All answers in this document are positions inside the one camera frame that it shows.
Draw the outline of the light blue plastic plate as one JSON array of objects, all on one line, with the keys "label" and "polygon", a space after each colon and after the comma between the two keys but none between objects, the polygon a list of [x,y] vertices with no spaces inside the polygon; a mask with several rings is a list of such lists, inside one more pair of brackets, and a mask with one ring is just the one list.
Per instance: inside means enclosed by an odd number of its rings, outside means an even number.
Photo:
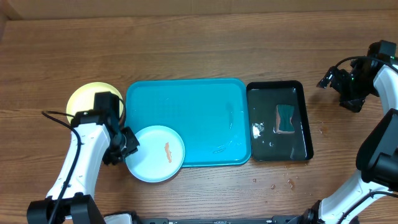
[{"label": "light blue plastic plate", "polygon": [[137,179],[163,182],[182,167],[185,145],[180,135],[166,126],[149,126],[140,130],[137,152],[126,158],[130,173]]}]

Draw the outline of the yellow-green plastic plate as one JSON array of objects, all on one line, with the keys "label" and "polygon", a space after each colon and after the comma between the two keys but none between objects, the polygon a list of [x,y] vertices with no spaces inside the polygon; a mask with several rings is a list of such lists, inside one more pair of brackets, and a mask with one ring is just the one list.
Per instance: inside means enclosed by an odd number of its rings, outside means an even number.
[{"label": "yellow-green plastic plate", "polygon": [[110,110],[119,115],[119,124],[122,125],[124,105],[122,95],[112,85],[104,82],[92,82],[77,89],[69,98],[66,114],[75,116],[77,112],[89,110]]}]

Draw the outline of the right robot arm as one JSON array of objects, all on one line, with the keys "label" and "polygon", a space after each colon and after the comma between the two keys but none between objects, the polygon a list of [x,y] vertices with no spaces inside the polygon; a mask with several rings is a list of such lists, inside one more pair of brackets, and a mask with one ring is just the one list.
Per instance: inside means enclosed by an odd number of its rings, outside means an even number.
[{"label": "right robot arm", "polygon": [[358,113],[372,94],[382,103],[383,119],[362,143],[356,172],[332,195],[317,201],[291,223],[358,223],[358,215],[373,202],[397,197],[397,45],[380,40],[365,56],[348,57],[352,70],[329,68],[318,82],[340,94],[340,106]]}]

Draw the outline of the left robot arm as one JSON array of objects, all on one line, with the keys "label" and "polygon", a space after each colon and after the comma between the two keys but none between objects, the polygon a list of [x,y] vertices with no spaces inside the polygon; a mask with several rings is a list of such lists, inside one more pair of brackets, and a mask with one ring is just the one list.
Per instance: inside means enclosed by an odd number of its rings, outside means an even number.
[{"label": "left robot arm", "polygon": [[60,174],[44,200],[27,209],[29,223],[140,223],[135,212],[101,214],[94,201],[101,164],[116,165],[137,152],[139,141],[119,117],[121,99],[95,93],[93,109],[73,115],[70,147]]}]

